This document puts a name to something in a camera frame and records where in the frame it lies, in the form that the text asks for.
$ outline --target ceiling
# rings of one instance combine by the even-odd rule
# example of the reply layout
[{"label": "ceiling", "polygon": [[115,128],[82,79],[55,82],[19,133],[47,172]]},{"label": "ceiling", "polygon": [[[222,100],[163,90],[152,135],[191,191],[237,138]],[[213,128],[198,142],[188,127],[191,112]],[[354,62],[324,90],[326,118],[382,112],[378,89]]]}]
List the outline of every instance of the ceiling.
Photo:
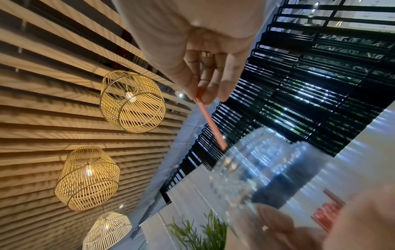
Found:
[{"label": "ceiling", "polygon": [[[112,8],[64,2],[0,1],[1,250],[74,250],[103,208],[132,212],[194,107],[121,38],[125,25]],[[101,79],[114,68],[160,83],[167,108],[160,126],[131,134],[104,120]],[[53,189],[66,156],[86,145],[120,166],[120,186],[103,208],[70,211]]]}]

